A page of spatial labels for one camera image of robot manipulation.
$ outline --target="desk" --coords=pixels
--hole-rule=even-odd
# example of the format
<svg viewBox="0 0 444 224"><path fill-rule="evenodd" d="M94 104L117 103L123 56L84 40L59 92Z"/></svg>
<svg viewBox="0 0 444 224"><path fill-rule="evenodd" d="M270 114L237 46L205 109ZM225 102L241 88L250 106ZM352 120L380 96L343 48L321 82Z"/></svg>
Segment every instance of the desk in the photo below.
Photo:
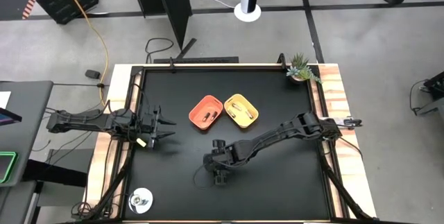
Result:
<svg viewBox="0 0 444 224"><path fill-rule="evenodd" d="M111 102L112 109L123 108L126 102L126 94L128 91L128 84L130 81L130 74L132 66L162 66L162 64L117 64L114 67L112 80L110 83L110 90L108 92L108 100ZM202 66L215 66L217 64L202 64ZM239 66L248 65L264 65L264 66L276 66L280 64L236 64ZM346 117L350 115L348 108L347 98L345 96L341 75L337 64L320 64L318 66L320 71L320 77L323 81L323 96L327 105L327 111L329 117ZM318 115L321 117L321 101L318 95L317 86L315 83L311 83L314 100ZM137 95L138 88L133 88L133 95ZM130 108L135 109L136 96L133 96ZM357 145L357 138L353 130L344 130L343 137L351 143ZM112 174L112 166L114 164L114 158L116 156L116 141L110 141L110 136L105 133L101 133L98 136L96 147L94 149L94 156L92 159L92 165L88 175L88 195L87 202L93 207L100 200L102 193L108 188L109 180ZM125 149L123 147L121 156L126 156ZM107 151L109 148L108 158L105 160ZM369 215L375 216L375 209L373 207L373 201L368 187L364 165L359 156L353 148L347 144L338 141L336 144L336 153L338 155L339 167L341 169L341 177L343 184L349 191L354 200L361 206L361 208ZM332 190L334 208L336 216L342 216L339 197L336 189L330 183ZM113 209L115 210L112 217L117 215L117 206L120 201L122 193L121 185L117 188L113 198Z"/></svg>

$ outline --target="yellow bowl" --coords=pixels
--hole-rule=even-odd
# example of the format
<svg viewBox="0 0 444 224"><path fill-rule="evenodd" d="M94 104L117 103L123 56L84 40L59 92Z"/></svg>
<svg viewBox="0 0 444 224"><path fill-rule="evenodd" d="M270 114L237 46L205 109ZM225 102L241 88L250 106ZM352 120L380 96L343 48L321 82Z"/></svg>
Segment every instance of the yellow bowl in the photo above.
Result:
<svg viewBox="0 0 444 224"><path fill-rule="evenodd" d="M241 128L247 128L259 117L259 112L241 94L232 95L223 104L228 116Z"/></svg>

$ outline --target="concrete floor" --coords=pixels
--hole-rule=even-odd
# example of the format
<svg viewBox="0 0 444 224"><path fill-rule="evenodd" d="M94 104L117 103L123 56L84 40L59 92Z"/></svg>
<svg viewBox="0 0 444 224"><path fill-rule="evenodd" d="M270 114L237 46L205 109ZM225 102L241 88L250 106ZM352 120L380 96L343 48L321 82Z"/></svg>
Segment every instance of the concrete floor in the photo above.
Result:
<svg viewBox="0 0 444 224"><path fill-rule="evenodd" d="M231 6L239 0L222 0ZM444 0L406 0L408 2ZM382 0L309 0L311 5L383 3ZM262 6L301 6L302 0L258 0ZM211 0L191 0L193 8L220 8ZM138 11L137 0L100 0L93 12ZM34 7L33 15L44 14ZM409 111L410 86L444 67L444 8L388 8L313 11L326 62L339 63L350 110L364 120L357 136L377 215L385 221L442 223L444 220L444 128L437 114L415 117ZM92 19L110 51L112 67L144 62L151 37L169 37L166 17ZM86 69L102 70L103 49L82 19L66 26L51 20L0 21L0 80L46 80L57 83L95 83ZM303 11L264 12L250 24L233 14L194 15L185 41L198 41L186 57L237 55L241 62L275 62L279 53L306 53L316 61ZM153 50L164 46L156 42ZM174 46L153 58L177 56ZM415 90L416 105L427 95ZM49 106L80 112L99 102L95 87L53 89ZM77 135L52 135L43 121L33 153L44 160L49 148L59 148ZM80 148L93 148L92 135ZM48 207L39 223L69 219L71 207Z"/></svg>

